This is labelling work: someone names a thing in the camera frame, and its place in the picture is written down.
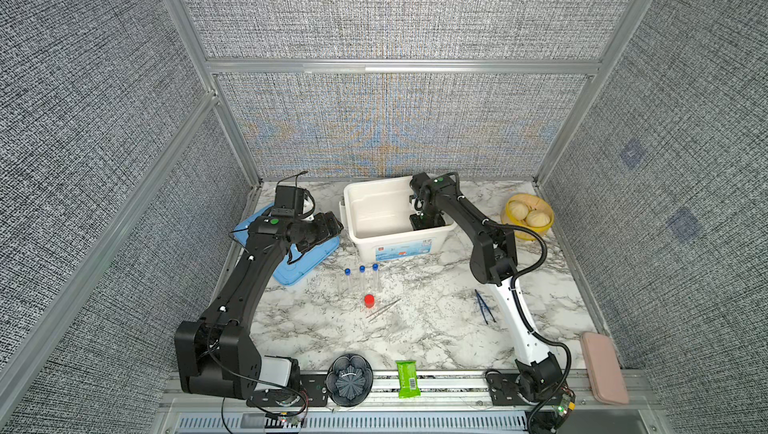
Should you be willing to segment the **white plastic storage bin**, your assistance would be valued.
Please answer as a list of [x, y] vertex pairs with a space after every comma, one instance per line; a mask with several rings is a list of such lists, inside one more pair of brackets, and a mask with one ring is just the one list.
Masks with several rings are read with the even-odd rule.
[[342, 223], [365, 264], [441, 250], [457, 224], [449, 217], [441, 227], [416, 230], [410, 178], [388, 178], [347, 185], [340, 202]]

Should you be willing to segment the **clear test tube rack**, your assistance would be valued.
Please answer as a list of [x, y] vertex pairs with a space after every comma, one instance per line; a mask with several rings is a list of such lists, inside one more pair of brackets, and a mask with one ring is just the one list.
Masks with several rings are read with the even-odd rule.
[[382, 287], [380, 271], [377, 263], [369, 267], [361, 265], [357, 271], [345, 268], [339, 281], [339, 290], [342, 294], [375, 295]]

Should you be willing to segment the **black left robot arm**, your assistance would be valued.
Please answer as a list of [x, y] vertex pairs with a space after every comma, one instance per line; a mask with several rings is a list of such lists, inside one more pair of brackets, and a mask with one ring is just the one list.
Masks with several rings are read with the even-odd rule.
[[188, 394], [253, 401], [259, 390], [300, 394], [297, 364], [279, 358], [277, 381], [264, 380], [264, 357], [250, 337], [258, 303], [274, 271], [295, 246], [304, 254], [338, 236], [343, 224], [331, 211], [311, 220], [262, 215], [248, 225], [244, 252], [224, 287], [196, 321], [174, 334], [181, 388]]

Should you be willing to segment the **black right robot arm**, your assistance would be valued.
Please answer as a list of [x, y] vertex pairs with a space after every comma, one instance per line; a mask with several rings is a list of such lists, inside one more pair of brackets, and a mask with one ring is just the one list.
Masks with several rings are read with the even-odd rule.
[[[415, 231], [441, 227], [450, 218], [469, 237], [470, 271], [477, 282], [495, 287], [499, 306], [507, 315], [519, 372], [519, 395], [529, 404], [549, 402], [564, 388], [572, 357], [565, 344], [538, 332], [519, 286], [521, 277], [546, 261], [546, 242], [529, 228], [500, 224], [486, 216], [463, 194], [455, 172], [437, 177], [419, 173], [411, 177], [409, 185], [415, 209], [410, 222]], [[525, 268], [518, 266], [516, 232], [528, 234], [540, 246], [539, 259]]]

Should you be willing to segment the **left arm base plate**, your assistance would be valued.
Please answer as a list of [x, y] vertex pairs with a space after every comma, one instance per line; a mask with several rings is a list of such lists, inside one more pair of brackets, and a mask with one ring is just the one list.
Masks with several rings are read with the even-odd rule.
[[329, 400], [326, 378], [326, 373], [302, 372], [300, 384], [295, 386], [296, 393], [285, 388], [265, 387], [250, 394], [246, 398], [246, 405], [297, 411], [304, 405], [303, 399], [306, 398], [310, 407], [326, 407]]

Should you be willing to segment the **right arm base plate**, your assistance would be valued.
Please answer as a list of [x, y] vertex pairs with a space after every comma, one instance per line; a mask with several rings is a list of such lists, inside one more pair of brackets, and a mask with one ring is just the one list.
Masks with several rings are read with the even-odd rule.
[[518, 378], [518, 373], [504, 373], [498, 370], [489, 370], [484, 373], [484, 379], [493, 406], [533, 407], [537, 404], [536, 401], [530, 401], [522, 395], [519, 386], [516, 383]]

